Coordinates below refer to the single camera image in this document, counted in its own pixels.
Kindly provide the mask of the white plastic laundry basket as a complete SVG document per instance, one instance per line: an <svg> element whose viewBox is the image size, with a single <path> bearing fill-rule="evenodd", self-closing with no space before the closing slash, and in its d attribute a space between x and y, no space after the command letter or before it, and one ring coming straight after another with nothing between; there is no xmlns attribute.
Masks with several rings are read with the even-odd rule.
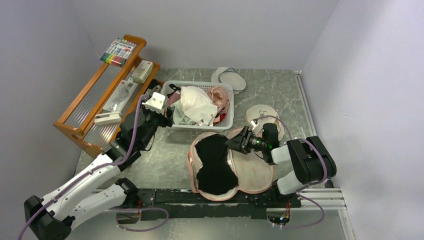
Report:
<svg viewBox="0 0 424 240"><path fill-rule="evenodd" d="M174 91L171 85L174 85L176 87L187 87L187 86L198 87L204 90L205 92L207 92L209 89L213 87L220 86L224 88L225 93L229 97L229 109L226 114L226 117L221 122L218 122L217 124L214 124L213 126L174 124L171 127L171 129L223 132L223 131L229 130L233 126L234 116L235 116L234 95L233 95L233 88L229 84L219 83L219 82L216 83L216 82L202 82L202 81L169 80L163 83L160 93L162 95L171 94Z"/></svg>

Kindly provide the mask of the floral peach mesh laundry bag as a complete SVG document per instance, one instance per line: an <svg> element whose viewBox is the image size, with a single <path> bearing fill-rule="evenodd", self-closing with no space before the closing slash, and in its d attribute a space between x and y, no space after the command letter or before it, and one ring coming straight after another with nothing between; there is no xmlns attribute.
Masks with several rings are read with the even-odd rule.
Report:
<svg viewBox="0 0 424 240"><path fill-rule="evenodd" d="M240 131L241 128L238 128L230 132L227 136L223 136L229 139L237 135ZM247 194L260 194L265 192L272 185L274 178L273 166L268 165L263 159L256 156L253 152L243 154L228 149L227 162L238 177L238 186L221 195L214 195L200 190L197 173L202 167L202 162L196 153L195 144L203 138L213 134L218 133L204 132L197 136L190 145L186 164L190 173L191 190L194 193L199 193L208 200L221 202L229 200L230 197L234 196L237 191L242 191Z"/></svg>

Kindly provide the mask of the black bra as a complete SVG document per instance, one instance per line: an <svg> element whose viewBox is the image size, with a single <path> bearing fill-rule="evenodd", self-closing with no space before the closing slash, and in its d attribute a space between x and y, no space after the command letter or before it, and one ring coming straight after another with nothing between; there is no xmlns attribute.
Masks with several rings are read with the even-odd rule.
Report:
<svg viewBox="0 0 424 240"><path fill-rule="evenodd" d="M215 133L194 145L202 163L196 174L199 190L222 195L238 186L239 179L228 164L229 148L225 145L227 140L226 136Z"/></svg>

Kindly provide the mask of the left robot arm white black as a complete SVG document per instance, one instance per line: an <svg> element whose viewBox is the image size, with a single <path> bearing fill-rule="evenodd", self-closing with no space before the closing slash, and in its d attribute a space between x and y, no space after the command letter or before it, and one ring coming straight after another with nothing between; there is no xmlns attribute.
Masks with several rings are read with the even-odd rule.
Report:
<svg viewBox="0 0 424 240"><path fill-rule="evenodd" d="M139 189L126 177L101 192L92 192L147 151L158 128L172 126L172 116L171 108L156 112L144 106L128 114L115 140L88 167L56 190L24 202L26 223L18 238L30 228L39 240L64 240L76 227L106 210L143 211Z"/></svg>

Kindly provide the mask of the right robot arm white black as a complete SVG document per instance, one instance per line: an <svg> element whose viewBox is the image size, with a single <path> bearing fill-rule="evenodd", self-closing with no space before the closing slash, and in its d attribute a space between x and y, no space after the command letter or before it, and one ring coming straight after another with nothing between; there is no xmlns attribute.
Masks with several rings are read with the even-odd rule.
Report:
<svg viewBox="0 0 424 240"><path fill-rule="evenodd" d="M270 193L269 199L275 207L287 203L290 194L320 184L337 174L336 163L318 136L292 139L281 145L275 123L265 123L261 128L261 137L245 126L225 145L245 155L259 151L264 162L270 166L291 162L293 170L273 184L277 189Z"/></svg>

